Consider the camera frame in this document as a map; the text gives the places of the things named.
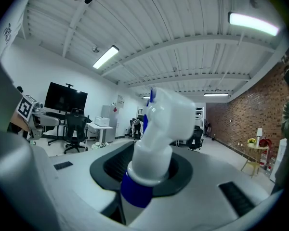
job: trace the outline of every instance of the poster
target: poster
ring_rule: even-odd
[[[121,95],[118,95],[117,108],[123,108],[123,106],[124,106],[124,98]]]

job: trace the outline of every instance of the ceiling beam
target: ceiling beam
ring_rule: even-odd
[[[152,54],[157,54],[161,51],[165,51],[168,49],[175,49],[179,46],[187,46],[189,44],[195,45],[195,44],[207,44],[207,43],[222,43],[222,44],[232,44],[232,45],[237,45],[238,42],[240,42],[241,37],[240,36],[231,36],[231,35],[196,35],[196,36],[191,36],[191,37],[185,37],[185,38],[178,38],[175,40],[163,42],[158,45],[154,45],[150,48],[147,48],[143,51],[140,51],[138,53],[135,53],[134,55],[131,55],[119,63],[114,64],[107,70],[105,70],[102,73],[102,76],[106,76],[109,73],[115,71],[117,68],[121,67],[121,64],[126,64],[128,62],[131,62],[133,60],[137,60],[140,57],[146,57]],[[242,39],[242,44],[244,45],[249,45],[252,47],[257,47],[258,49],[261,49],[263,51],[268,51],[268,52],[274,52],[275,49],[267,43],[264,43],[259,40],[251,39],[251,38],[243,38]]]
[[[228,93],[229,95],[233,94],[233,91],[215,91],[215,90],[196,90],[196,91],[176,91],[177,93],[185,96],[185,97],[193,97],[193,96],[203,96],[206,93]],[[139,95],[140,98],[149,96],[150,93],[141,94]]]
[[[240,40],[239,40],[238,44],[236,45],[235,50],[232,52],[232,58],[230,59],[230,61],[228,61],[228,66],[226,67],[226,71],[225,71],[223,77],[218,82],[217,86],[219,86],[221,84],[221,82],[223,81],[223,79],[225,78],[227,73],[230,72],[230,69],[232,67],[232,64],[233,64],[235,58],[236,58],[237,52],[239,50],[239,47],[240,47],[240,44],[242,43],[243,38],[244,38],[244,30],[243,30],[243,32],[241,34],[241,37],[240,37]]]
[[[23,23],[21,25],[21,31],[23,33],[24,39],[27,40],[30,36],[29,24],[28,24],[28,10],[27,9],[25,9],[25,11],[24,11],[24,18],[23,18]]]
[[[74,30],[76,29],[77,23],[80,21],[81,17],[83,16],[83,14],[85,13],[87,7],[89,5],[81,2],[79,3],[73,18],[71,20],[71,23],[69,24],[69,28],[67,30],[67,34],[66,34],[66,38],[64,40],[64,45],[63,45],[63,52],[62,52],[62,56],[65,57],[66,56],[66,52],[69,48],[69,45],[71,44],[72,38],[74,36]]]
[[[240,96],[242,93],[246,92],[249,88],[255,85],[260,79],[262,79],[283,57],[289,48],[289,35],[287,32],[284,32],[282,39],[276,48],[276,51],[271,55],[268,61],[264,64],[264,66],[255,74],[253,78],[250,79],[248,83],[242,86],[239,90],[237,90],[233,96],[229,99],[232,101],[233,99]]]
[[[152,85],[152,84],[159,84],[164,82],[172,82],[172,81],[180,81],[180,80],[196,80],[196,79],[221,79],[224,76],[224,74],[201,74],[201,75],[185,75],[185,76],[175,76],[170,78],[160,78],[160,79],[154,79],[134,84],[129,84],[128,88],[132,87],[140,87],[140,86],[146,86],[146,85]],[[249,81],[250,76],[249,75],[238,75],[238,74],[226,74],[224,76],[225,79],[235,79],[235,80],[242,80],[242,81]]]
[[[39,39],[43,39],[44,42],[51,43],[53,45],[55,45],[55,43],[57,42],[57,39],[55,37],[52,37],[51,35],[47,35],[43,31],[40,31],[40,30],[37,31],[36,29],[32,28],[31,32],[34,37],[37,36]]]
[[[44,16],[47,16],[48,18],[54,20],[56,23],[64,26],[67,30],[70,28],[70,23],[68,21],[59,18],[58,16],[54,15],[53,13],[51,13],[47,10],[44,10],[44,9],[39,8],[39,7],[32,5],[32,4],[27,5],[27,9],[30,11],[34,11],[38,14],[42,14]],[[88,39],[88,35],[83,35],[74,29],[73,29],[73,32],[74,32],[74,34],[79,36],[83,41],[86,41],[89,45],[92,45],[92,47],[96,47],[96,45]]]

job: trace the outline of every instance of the white box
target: white box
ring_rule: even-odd
[[[108,127],[109,126],[109,119],[97,116],[94,120],[94,123],[100,127]]]

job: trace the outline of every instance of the fluorescent light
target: fluorescent light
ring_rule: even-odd
[[[97,62],[93,65],[93,67],[99,68],[118,52],[119,52],[119,49],[116,46],[114,45],[111,46],[111,48],[107,50],[107,52],[104,55],[102,55],[100,59],[97,60]]]
[[[279,28],[267,23],[265,21],[259,20],[255,17],[251,17],[248,15],[243,15],[239,13],[229,13],[228,21],[232,25],[237,26],[246,26],[250,28],[254,28],[256,30],[271,34],[276,36],[278,34]]]
[[[222,96],[228,96],[228,93],[206,93],[204,96],[206,97],[222,97]]]

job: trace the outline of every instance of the white cylinder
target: white cylinder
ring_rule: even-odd
[[[128,174],[140,185],[158,185],[168,177],[171,155],[170,146],[156,150],[145,147],[142,141],[137,141],[132,161],[128,165]]]

